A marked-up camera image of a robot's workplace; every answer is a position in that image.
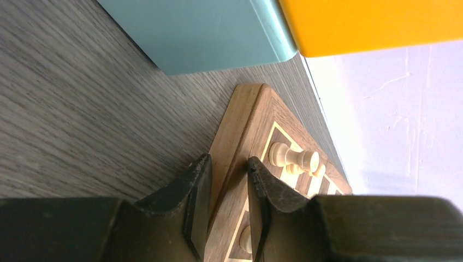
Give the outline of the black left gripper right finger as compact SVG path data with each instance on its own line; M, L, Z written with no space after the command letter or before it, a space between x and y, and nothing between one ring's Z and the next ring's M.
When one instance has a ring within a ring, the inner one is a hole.
M257 157L247 161L253 261L336 261L327 214L334 195L309 199L276 178Z

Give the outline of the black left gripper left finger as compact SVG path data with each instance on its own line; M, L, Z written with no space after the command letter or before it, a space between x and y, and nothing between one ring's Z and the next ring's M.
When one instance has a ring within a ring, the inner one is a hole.
M166 186L130 203L110 198L95 261L204 261L212 158L204 153Z

